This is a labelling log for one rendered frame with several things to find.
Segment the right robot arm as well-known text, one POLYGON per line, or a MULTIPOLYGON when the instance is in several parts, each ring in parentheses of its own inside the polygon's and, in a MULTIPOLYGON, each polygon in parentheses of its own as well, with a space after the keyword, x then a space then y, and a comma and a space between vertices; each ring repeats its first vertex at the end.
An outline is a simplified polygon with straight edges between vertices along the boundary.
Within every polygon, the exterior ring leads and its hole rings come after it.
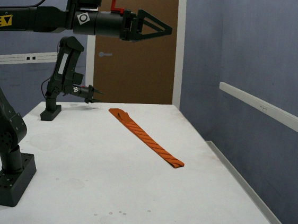
MULTIPOLYGON (((66 11, 54 6, 0 8, 0 31, 60 33, 95 36, 97 9, 102 0, 68 0, 66 11)), ((21 153, 18 145, 27 134, 20 113, 15 112, 0 87, 0 192, 11 193, 34 160, 34 154, 21 153), (22 157, 21 157, 22 156, 22 157)))

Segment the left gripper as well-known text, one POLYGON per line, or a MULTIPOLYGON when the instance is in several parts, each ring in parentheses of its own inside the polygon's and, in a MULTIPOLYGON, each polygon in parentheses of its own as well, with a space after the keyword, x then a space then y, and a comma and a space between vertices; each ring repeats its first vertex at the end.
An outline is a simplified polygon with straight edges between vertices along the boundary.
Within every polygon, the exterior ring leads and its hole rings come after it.
POLYGON ((85 98, 84 102, 86 104, 89 104, 89 102, 90 103, 102 102, 101 100, 93 99, 94 92, 103 94, 100 91, 98 91, 96 88, 94 88, 93 86, 89 85, 88 88, 84 88, 84 86, 82 86, 80 91, 81 91, 81 93, 78 95, 78 97, 85 98))

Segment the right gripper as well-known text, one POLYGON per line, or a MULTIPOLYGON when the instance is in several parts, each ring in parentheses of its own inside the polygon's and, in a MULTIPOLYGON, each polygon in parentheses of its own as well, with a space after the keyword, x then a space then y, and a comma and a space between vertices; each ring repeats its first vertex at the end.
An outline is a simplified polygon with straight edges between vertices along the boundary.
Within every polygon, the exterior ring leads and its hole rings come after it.
POLYGON ((132 13, 130 9, 124 10, 124 8, 115 8, 115 6, 116 0, 112 0, 111 12, 98 12, 95 21, 95 35, 119 38, 122 41, 138 42, 172 34, 172 27, 141 8, 138 9, 138 15, 136 16, 136 13, 132 13), (144 18, 149 19, 165 30, 153 25, 144 18), (143 25, 146 25, 157 32, 143 35, 143 25))

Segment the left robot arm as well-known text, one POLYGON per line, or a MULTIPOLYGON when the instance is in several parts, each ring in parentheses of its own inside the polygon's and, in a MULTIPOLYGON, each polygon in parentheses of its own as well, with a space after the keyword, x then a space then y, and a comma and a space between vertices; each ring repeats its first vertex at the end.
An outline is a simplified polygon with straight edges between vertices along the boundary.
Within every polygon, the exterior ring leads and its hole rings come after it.
POLYGON ((83 80, 84 75, 74 71, 84 47, 74 36, 63 37, 59 47, 57 63, 45 94, 46 107, 40 114, 41 117, 52 117, 62 107, 56 104, 56 97, 60 92, 74 96, 81 93, 81 87, 73 84, 80 85, 83 80))

